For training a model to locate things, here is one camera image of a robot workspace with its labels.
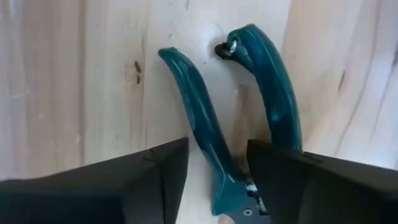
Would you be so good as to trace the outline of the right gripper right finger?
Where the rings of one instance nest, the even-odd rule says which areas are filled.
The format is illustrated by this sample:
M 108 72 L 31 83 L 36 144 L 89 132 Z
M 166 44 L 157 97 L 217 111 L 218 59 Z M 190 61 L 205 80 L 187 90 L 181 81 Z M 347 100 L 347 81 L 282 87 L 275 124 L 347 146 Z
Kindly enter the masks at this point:
M 272 223 L 397 224 L 397 171 L 250 139 L 247 160 Z

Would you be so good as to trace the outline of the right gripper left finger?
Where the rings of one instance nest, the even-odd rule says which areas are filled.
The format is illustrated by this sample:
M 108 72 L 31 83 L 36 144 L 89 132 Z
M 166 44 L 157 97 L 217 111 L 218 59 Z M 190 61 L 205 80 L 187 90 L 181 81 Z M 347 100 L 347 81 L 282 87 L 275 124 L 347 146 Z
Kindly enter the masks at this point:
M 1 181 L 1 223 L 175 223 L 188 139 L 34 179 Z

